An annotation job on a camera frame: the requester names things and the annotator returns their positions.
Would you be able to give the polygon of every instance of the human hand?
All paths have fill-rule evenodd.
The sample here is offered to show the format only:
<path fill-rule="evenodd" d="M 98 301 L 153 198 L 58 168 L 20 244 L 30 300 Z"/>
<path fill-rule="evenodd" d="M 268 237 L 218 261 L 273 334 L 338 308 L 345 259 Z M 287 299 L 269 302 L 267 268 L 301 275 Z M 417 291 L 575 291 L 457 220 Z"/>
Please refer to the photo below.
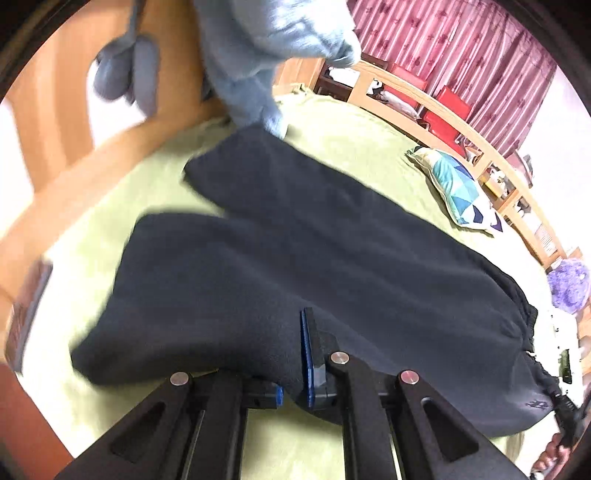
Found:
<path fill-rule="evenodd" d="M 560 445 L 562 436 L 560 433 L 555 433 L 552 436 L 552 441 L 546 446 L 546 450 L 540 455 L 532 466 L 532 471 L 545 472 L 551 470 L 544 477 L 544 480 L 554 480 L 556 475 L 562 470 L 562 467 L 569 459 L 570 449 Z"/>

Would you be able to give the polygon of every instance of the red object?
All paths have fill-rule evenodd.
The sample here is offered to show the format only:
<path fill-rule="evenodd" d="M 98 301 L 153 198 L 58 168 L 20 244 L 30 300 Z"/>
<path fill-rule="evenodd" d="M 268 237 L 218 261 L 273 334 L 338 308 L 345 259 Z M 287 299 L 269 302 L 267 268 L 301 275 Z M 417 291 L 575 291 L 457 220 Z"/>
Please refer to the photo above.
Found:
<path fill-rule="evenodd" d="M 427 86 L 426 80 L 421 80 L 419 77 L 412 74 L 408 70 L 403 69 L 400 65 L 393 64 L 390 68 L 388 68 L 388 71 L 390 73 L 392 73 L 393 75 L 396 75 L 396 77 L 402 78 L 402 80 L 406 80 L 408 83 L 410 83 L 411 85 L 414 85 L 419 90 L 424 90 L 425 87 Z M 408 103 L 414 109 L 416 109 L 418 107 L 418 102 L 416 100 L 413 100 L 409 96 L 406 96 L 403 93 L 400 93 L 399 91 L 395 90 L 394 88 L 390 87 L 389 85 L 384 85 L 384 90 L 386 90 L 386 92 L 392 93 L 393 95 L 396 95 L 403 102 Z"/>
<path fill-rule="evenodd" d="M 472 110 L 472 105 L 468 105 L 466 102 L 463 102 L 461 98 L 453 93 L 447 86 L 443 87 L 441 91 L 439 91 L 435 97 L 435 100 L 439 101 L 440 104 L 445 105 L 462 120 L 468 118 L 470 110 Z M 462 145 L 458 145 L 455 142 L 455 139 L 459 133 L 455 128 L 453 128 L 445 120 L 442 120 L 441 117 L 430 111 L 425 113 L 423 120 L 429 124 L 429 131 L 433 135 L 435 135 L 438 139 L 443 140 L 460 155 L 466 155 L 464 147 Z"/>
<path fill-rule="evenodd" d="M 499 3 L 347 1 L 362 51 L 427 79 L 429 94 L 449 85 L 474 105 L 474 130 L 506 157 L 530 131 L 556 62 Z"/>

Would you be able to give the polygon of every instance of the red cushion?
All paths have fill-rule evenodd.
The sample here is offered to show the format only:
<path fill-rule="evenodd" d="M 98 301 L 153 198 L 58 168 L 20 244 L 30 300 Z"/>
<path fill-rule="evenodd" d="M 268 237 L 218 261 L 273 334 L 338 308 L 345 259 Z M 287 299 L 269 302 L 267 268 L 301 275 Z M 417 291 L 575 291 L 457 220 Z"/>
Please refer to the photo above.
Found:
<path fill-rule="evenodd" d="M 468 118 L 472 106 L 468 105 L 461 100 L 455 93 L 453 93 L 447 86 L 443 87 L 439 94 L 436 96 L 436 100 L 440 104 L 445 105 L 452 112 L 454 112 L 462 120 Z M 433 112 L 428 111 L 423 116 L 423 120 L 430 124 L 429 131 L 440 140 L 443 140 L 447 145 L 452 147 L 460 155 L 465 155 L 464 149 L 454 142 L 458 135 L 458 131 L 448 124 L 441 117 L 435 115 Z"/>
<path fill-rule="evenodd" d="M 396 77 L 402 78 L 402 80 L 406 80 L 408 83 L 410 83 L 411 85 L 414 85 L 415 87 L 417 87 L 420 90 L 424 90 L 425 87 L 427 86 L 426 80 L 421 80 L 416 75 L 412 74 L 411 72 L 409 72 L 406 69 L 403 69 L 401 66 L 396 65 L 395 63 L 392 64 L 388 68 L 388 71 L 390 73 L 392 73 L 393 75 L 396 75 Z M 418 107 L 418 102 L 416 100 L 410 98 L 407 95 L 404 95 L 403 93 L 400 93 L 399 91 L 395 90 L 394 88 L 390 87 L 389 85 L 384 85 L 384 90 L 386 90 L 386 92 L 392 93 L 393 95 L 396 95 L 403 102 L 408 103 L 411 107 L 413 107 L 413 108 Z"/>

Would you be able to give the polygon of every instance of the geometric pattern pillow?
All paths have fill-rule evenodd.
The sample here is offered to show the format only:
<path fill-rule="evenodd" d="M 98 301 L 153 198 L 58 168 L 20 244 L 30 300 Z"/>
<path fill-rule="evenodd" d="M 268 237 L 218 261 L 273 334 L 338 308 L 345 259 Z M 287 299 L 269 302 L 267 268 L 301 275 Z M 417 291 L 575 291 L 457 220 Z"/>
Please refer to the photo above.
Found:
<path fill-rule="evenodd" d="M 489 233 L 503 231 L 501 218 L 470 172 L 448 153 L 417 147 L 407 157 L 424 171 L 440 193 L 456 224 Z"/>

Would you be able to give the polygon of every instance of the fleece fabric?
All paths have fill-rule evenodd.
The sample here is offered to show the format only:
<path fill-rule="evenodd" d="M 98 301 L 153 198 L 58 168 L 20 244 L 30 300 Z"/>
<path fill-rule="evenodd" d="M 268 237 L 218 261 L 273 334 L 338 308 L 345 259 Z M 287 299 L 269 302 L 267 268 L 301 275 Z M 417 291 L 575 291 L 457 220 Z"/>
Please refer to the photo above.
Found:
<path fill-rule="evenodd" d="M 243 129 L 190 161 L 223 218 L 147 215 L 97 325 L 72 351 L 97 384 L 226 368 L 304 404 L 299 312 L 373 369 L 411 368 L 487 436 L 552 410 L 537 311 L 480 254 L 358 181 Z"/>
<path fill-rule="evenodd" d="M 343 0 L 193 0 L 193 5 L 207 84 L 238 127 L 260 123 L 285 137 L 287 120 L 272 95 L 280 63 L 322 58 L 343 68 L 361 57 Z"/>

